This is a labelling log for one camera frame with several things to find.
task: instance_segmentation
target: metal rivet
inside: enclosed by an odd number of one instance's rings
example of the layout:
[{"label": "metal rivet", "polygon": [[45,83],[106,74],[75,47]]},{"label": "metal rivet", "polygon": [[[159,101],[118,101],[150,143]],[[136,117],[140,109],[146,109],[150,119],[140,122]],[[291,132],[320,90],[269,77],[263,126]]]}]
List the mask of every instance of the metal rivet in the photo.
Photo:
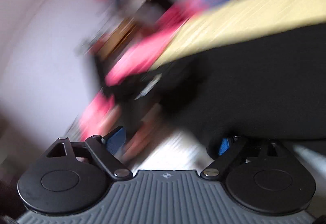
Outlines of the metal rivet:
[{"label": "metal rivet", "polygon": [[115,176],[116,177],[126,177],[129,175],[129,173],[130,173],[130,171],[127,169],[118,169],[115,171]]},{"label": "metal rivet", "polygon": [[204,175],[207,177],[214,177],[220,174],[220,172],[218,171],[218,169],[214,169],[214,168],[209,168],[203,171]]}]

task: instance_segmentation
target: round black disc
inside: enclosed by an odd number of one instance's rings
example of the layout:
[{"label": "round black disc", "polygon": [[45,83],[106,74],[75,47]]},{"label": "round black disc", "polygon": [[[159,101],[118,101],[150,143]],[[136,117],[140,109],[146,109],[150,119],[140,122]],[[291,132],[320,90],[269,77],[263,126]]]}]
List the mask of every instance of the round black disc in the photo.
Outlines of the round black disc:
[{"label": "round black disc", "polygon": [[239,204],[271,215],[306,208],[316,189],[315,180],[299,162],[279,157],[242,164],[225,183]]},{"label": "round black disc", "polygon": [[70,142],[55,142],[18,181],[25,205],[50,215],[78,213],[97,203],[108,183],[104,172],[76,159]]}]

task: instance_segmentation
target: yellow cloth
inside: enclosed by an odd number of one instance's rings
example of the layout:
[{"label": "yellow cloth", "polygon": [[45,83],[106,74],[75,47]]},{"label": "yellow cloth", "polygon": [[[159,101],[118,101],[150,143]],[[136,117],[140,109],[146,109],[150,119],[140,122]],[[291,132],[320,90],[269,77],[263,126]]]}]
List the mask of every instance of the yellow cloth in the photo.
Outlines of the yellow cloth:
[{"label": "yellow cloth", "polygon": [[326,21],[326,0],[231,0],[189,19],[151,69],[212,47]]}]

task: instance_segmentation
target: gray ribbed platform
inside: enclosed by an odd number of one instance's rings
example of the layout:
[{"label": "gray ribbed platform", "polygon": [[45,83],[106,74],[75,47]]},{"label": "gray ribbed platform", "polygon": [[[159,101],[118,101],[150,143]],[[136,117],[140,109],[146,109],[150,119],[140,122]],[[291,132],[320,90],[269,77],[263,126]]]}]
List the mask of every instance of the gray ribbed platform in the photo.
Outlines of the gray ribbed platform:
[{"label": "gray ribbed platform", "polygon": [[20,224],[311,224],[306,212],[269,217],[234,203],[219,182],[196,171],[139,171],[126,182],[114,183],[107,196],[83,213],[49,217],[28,212]]}]

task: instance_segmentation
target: logo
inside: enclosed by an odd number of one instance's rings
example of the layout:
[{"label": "logo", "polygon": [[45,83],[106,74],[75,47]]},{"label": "logo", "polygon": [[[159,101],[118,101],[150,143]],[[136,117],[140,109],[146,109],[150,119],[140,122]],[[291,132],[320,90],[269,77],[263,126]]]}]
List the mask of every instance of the logo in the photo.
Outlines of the logo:
[{"label": "logo", "polygon": [[166,172],[166,173],[164,173],[163,175],[162,175],[164,178],[170,178],[170,177],[172,177],[173,175],[171,175],[171,174],[169,174],[168,172]]}]

